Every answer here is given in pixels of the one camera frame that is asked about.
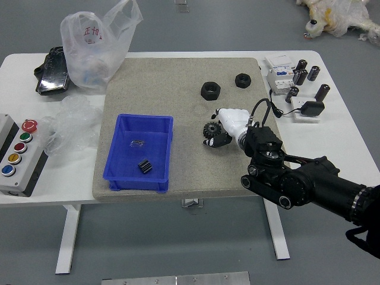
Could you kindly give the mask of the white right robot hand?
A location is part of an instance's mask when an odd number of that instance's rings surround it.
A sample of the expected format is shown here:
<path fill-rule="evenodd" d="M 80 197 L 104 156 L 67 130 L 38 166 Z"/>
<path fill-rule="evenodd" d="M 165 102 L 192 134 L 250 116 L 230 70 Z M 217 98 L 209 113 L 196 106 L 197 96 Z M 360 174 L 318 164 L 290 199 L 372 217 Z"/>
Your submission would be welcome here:
<path fill-rule="evenodd" d="M 211 118 L 218 119 L 218 121 L 204 125 L 205 140 L 203 144 L 211 148 L 218 148 L 235 140 L 236 144 L 243 149 L 249 117 L 249 112 L 244 109 L 216 109 Z"/>

